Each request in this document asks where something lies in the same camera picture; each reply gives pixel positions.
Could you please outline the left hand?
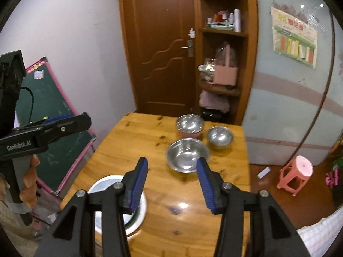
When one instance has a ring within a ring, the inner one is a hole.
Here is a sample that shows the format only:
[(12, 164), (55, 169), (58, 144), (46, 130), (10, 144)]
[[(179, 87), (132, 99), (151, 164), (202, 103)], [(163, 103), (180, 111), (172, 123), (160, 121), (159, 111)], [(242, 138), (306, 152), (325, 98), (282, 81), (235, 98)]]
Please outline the left hand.
[(30, 167), (23, 177), (24, 187), (20, 192), (20, 199), (32, 209), (37, 203), (37, 171), (36, 167), (39, 165), (39, 158), (34, 154), (31, 158)]

